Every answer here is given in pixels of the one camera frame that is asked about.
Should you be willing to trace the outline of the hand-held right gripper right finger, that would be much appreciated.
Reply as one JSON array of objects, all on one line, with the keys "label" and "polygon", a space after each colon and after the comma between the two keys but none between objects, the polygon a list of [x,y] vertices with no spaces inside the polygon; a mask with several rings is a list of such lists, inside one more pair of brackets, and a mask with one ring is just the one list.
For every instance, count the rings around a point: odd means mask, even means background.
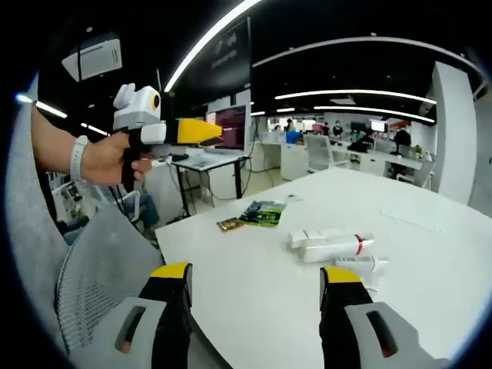
[{"label": "hand-held right gripper right finger", "polygon": [[335,266],[320,269],[319,335],[326,368],[446,368],[419,342],[417,329],[384,302],[374,302],[361,279]]}]

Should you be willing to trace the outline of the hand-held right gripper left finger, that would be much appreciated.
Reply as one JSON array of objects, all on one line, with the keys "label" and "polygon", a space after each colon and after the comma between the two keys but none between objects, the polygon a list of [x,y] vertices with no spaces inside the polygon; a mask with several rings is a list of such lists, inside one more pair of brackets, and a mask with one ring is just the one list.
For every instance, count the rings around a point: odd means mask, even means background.
[{"label": "hand-held right gripper left finger", "polygon": [[136,298],[125,298],[100,320],[72,362],[77,368],[186,368],[191,277],[188,262],[153,271]]}]

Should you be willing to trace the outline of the person's left hand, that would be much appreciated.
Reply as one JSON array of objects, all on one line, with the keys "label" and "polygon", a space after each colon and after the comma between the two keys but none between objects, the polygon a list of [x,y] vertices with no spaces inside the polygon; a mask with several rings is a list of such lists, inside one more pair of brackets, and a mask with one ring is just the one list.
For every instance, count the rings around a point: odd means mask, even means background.
[{"label": "person's left hand", "polygon": [[122,184],[123,155],[130,148],[128,134],[118,132],[85,146],[81,178],[95,185]]}]

